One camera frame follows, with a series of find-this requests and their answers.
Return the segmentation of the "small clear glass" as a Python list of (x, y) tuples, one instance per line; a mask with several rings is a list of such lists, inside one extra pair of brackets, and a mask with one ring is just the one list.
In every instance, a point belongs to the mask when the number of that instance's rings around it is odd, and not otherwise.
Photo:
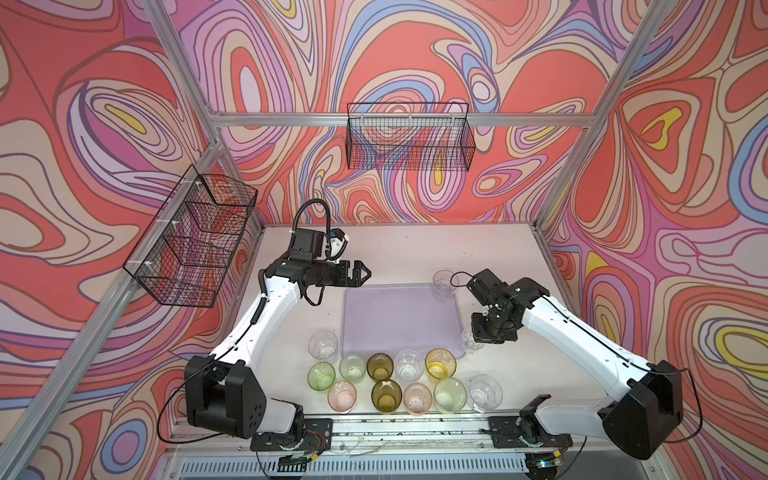
[(461, 334), (462, 348), (467, 354), (474, 354), (484, 347), (484, 344), (477, 341), (470, 329), (464, 329)]

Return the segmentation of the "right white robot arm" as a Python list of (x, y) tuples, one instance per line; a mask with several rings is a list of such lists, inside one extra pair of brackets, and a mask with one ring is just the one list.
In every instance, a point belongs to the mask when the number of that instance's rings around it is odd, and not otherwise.
[(601, 398), (582, 400), (537, 396), (519, 413), (521, 441), (536, 445), (559, 435), (596, 437), (647, 460), (681, 424), (682, 372), (671, 363), (652, 363), (619, 346), (531, 278), (508, 284), (484, 269), (466, 287), (483, 308), (471, 317), (475, 341), (514, 342), (526, 328), (577, 363), (605, 392)]

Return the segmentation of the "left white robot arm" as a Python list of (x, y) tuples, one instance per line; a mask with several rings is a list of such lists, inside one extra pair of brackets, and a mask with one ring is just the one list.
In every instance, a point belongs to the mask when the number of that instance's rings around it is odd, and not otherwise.
[(192, 357), (185, 367), (188, 424), (243, 439), (296, 429), (300, 406), (270, 398), (256, 378), (262, 357), (308, 288), (358, 288), (371, 276), (360, 260), (277, 259), (260, 270), (260, 294), (231, 333), (210, 354)]

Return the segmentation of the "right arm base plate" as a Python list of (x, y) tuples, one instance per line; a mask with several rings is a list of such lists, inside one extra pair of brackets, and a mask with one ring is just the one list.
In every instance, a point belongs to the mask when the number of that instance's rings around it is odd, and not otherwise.
[(495, 448), (555, 448), (573, 446), (570, 435), (547, 433), (534, 417), (492, 416), (483, 432), (491, 437)]

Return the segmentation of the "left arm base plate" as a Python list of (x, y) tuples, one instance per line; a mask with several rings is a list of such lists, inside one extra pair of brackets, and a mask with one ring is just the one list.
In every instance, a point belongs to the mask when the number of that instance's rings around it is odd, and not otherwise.
[(254, 452), (322, 453), (331, 447), (333, 420), (305, 417), (296, 420), (286, 433), (257, 433), (251, 440)]

